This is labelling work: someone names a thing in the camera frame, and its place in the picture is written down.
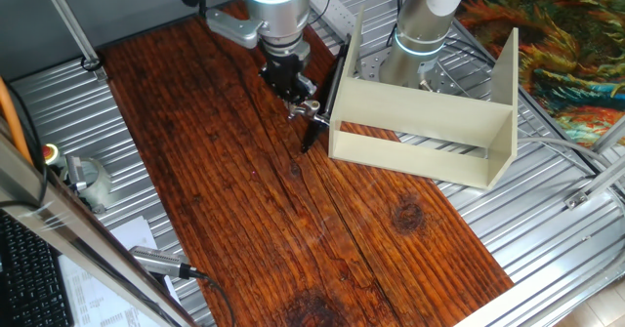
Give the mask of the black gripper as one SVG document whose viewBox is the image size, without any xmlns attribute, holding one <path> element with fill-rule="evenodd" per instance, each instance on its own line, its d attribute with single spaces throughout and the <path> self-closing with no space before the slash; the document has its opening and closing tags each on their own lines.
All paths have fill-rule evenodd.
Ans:
<svg viewBox="0 0 625 327">
<path fill-rule="evenodd" d="M 315 83 L 305 75 L 305 65 L 297 55 L 274 56 L 266 54 L 266 64 L 260 76 L 273 89 L 275 94 L 285 101 L 288 118 L 295 118 L 302 113 L 300 104 L 316 92 Z"/>
</svg>

